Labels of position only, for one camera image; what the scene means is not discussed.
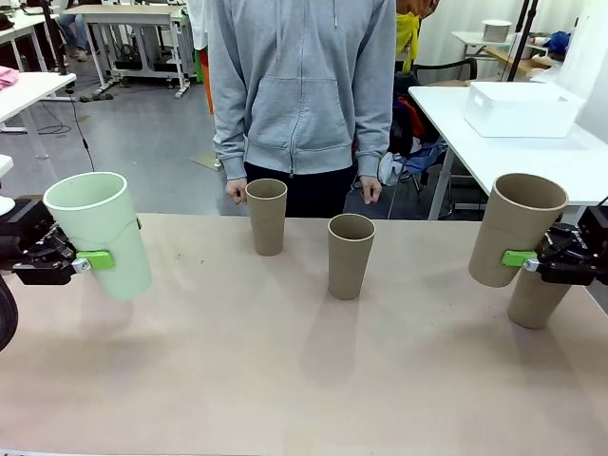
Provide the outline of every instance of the person's right hand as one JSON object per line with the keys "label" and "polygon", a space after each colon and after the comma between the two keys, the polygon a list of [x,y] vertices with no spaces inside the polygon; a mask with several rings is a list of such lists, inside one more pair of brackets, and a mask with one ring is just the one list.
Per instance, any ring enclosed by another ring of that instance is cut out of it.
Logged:
{"label": "person's right hand", "polygon": [[247,204],[247,194],[245,193],[245,187],[247,186],[247,179],[234,179],[228,180],[226,183],[226,194],[232,198],[236,204]]}

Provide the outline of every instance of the light green cup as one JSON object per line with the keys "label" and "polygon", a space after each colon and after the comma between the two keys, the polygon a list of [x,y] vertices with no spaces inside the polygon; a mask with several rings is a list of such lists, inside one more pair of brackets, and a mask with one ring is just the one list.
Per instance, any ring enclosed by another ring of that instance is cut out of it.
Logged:
{"label": "light green cup", "polygon": [[55,183],[43,203],[79,252],[108,251],[114,267],[93,270],[104,293],[129,300],[152,281],[126,179],[97,172]]}

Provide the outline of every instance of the hoodie zipper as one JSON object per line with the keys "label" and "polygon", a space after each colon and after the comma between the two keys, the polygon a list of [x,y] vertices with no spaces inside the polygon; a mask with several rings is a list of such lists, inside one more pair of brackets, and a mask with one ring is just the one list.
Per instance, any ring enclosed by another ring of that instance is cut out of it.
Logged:
{"label": "hoodie zipper", "polygon": [[302,43],[300,46],[300,77],[299,77],[299,90],[298,90],[298,109],[297,109],[297,118],[295,119],[295,125],[294,125],[294,131],[292,131],[292,138],[290,140],[290,144],[289,144],[289,159],[291,162],[291,170],[289,173],[289,177],[292,178],[294,176],[294,137],[295,137],[295,131],[297,130],[297,126],[300,123],[300,119],[302,117],[302,96],[303,96],[303,92],[304,92],[304,83],[302,82],[302,77],[304,75],[304,71],[303,71],[303,61],[304,61],[304,40],[306,38],[306,3],[307,2],[302,2]]}

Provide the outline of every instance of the hoodie cuff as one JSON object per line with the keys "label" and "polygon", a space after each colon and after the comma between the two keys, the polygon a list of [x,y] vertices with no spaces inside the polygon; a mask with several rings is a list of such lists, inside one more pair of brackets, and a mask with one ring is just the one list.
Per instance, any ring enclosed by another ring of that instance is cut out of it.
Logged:
{"label": "hoodie cuff", "polygon": [[243,179],[247,177],[245,171],[245,162],[242,157],[233,157],[231,159],[224,159],[221,161],[226,171],[226,178],[228,181],[234,181],[235,179]]}
{"label": "hoodie cuff", "polygon": [[369,176],[371,178],[378,177],[380,159],[373,155],[362,155],[357,161],[359,162],[359,176]]}

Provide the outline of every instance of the gray hoodie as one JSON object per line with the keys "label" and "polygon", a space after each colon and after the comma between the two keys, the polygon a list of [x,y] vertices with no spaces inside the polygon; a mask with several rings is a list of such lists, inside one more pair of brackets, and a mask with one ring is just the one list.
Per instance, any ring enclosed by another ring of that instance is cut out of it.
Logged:
{"label": "gray hoodie", "polygon": [[216,137],[229,180],[243,160],[291,174],[352,164],[376,176],[389,147],[395,0],[209,0]]}

